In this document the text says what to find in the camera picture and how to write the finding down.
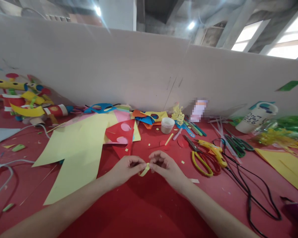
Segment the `yellow glue gun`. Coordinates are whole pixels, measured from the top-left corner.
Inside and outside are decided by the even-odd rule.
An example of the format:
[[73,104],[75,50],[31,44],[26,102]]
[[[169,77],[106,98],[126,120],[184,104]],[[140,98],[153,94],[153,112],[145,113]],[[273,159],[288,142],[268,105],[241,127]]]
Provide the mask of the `yellow glue gun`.
[[210,154],[215,155],[216,160],[218,161],[218,163],[221,165],[222,168],[226,168],[227,167],[227,162],[224,160],[223,156],[222,156],[222,148],[221,147],[217,147],[211,143],[208,143],[204,140],[197,140],[195,139],[195,141],[197,141],[201,146],[208,148],[210,151]]

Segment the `white partition wall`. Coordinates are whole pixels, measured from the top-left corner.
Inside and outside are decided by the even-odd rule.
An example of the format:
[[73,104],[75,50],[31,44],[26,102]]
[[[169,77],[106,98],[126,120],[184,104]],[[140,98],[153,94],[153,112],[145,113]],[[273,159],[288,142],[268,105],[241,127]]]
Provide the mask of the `white partition wall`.
[[298,80],[298,60],[162,35],[0,15],[0,67],[1,79],[9,72],[32,74],[78,105],[129,103],[161,111],[208,98],[212,114],[228,116],[244,115],[261,100],[275,101],[279,116],[298,114],[298,86],[276,92]]

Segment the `glue cup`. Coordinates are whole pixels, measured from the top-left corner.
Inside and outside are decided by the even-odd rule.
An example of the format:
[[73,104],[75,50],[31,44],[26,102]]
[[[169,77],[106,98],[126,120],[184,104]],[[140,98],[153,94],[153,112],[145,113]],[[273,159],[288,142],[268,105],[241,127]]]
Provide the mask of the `glue cup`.
[[175,121],[169,117],[162,118],[161,121],[161,131],[164,134],[169,134],[172,131],[172,128],[175,124]]

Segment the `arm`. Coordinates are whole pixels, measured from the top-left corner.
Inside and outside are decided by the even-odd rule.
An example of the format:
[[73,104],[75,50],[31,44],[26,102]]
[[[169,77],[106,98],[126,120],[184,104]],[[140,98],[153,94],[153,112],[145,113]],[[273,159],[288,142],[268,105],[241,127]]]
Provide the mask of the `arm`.
[[176,162],[162,151],[153,152],[149,158],[152,172],[156,171],[198,210],[201,217],[219,238],[259,238],[205,192],[194,185]]
[[125,156],[104,176],[28,217],[4,232],[0,238],[58,237],[97,199],[125,183],[146,166],[145,161],[137,156]]

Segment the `ceiling light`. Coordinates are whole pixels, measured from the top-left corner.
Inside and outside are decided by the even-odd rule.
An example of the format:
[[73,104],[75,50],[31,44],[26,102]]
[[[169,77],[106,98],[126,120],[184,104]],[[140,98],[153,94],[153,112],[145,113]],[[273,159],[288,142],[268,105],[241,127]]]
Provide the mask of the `ceiling light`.
[[96,11],[96,14],[101,17],[102,12],[100,11],[100,7],[95,6],[95,11]]
[[192,30],[194,26],[195,26],[195,22],[193,21],[193,22],[191,22],[190,25],[188,26],[188,29],[189,29],[189,30]]

